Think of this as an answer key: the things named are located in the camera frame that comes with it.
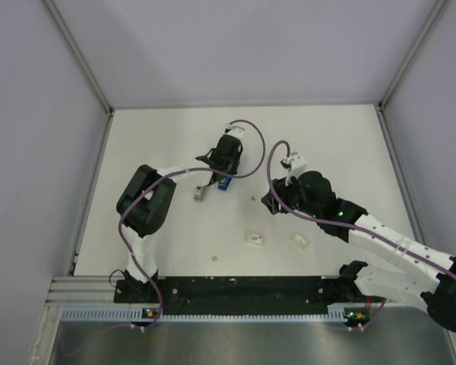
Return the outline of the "blue black stapler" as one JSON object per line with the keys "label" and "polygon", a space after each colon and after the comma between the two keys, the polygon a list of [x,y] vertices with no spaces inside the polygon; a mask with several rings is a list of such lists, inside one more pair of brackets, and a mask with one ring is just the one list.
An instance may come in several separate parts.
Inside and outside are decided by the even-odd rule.
{"label": "blue black stapler", "polygon": [[227,177],[224,176],[218,183],[217,183],[217,188],[220,191],[226,192],[228,188],[230,187],[230,183],[233,181],[232,177]]}

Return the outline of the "grey black stapler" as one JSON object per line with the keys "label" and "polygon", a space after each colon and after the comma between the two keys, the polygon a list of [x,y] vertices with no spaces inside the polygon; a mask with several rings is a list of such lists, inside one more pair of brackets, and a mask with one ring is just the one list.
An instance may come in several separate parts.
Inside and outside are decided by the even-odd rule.
{"label": "grey black stapler", "polygon": [[196,186],[193,194],[193,199],[195,202],[203,202],[207,194],[207,186]]}

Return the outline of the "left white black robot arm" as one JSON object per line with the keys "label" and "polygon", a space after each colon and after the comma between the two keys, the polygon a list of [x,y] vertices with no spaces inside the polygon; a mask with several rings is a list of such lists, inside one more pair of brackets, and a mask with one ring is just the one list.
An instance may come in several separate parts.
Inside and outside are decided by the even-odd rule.
{"label": "left white black robot arm", "polygon": [[140,301],[152,300],[159,290],[154,244],[149,242],[167,219],[174,196],[182,187],[196,195],[237,175],[243,152],[242,129],[226,130],[216,146],[195,157],[185,167],[155,169],[144,164],[136,169],[116,203],[118,231],[128,253],[122,272],[124,282]]}

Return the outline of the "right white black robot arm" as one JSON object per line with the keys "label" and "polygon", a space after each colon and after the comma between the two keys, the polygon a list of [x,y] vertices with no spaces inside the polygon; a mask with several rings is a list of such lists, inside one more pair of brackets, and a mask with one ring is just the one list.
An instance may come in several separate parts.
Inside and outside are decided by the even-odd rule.
{"label": "right white black robot arm", "polygon": [[456,255],[432,249],[387,227],[368,211],[338,198],[319,172],[269,179],[262,202],[272,214],[291,213],[314,222],[327,235],[368,251],[392,265],[386,271],[366,263],[344,267],[341,295],[381,297],[413,306],[456,333]]}

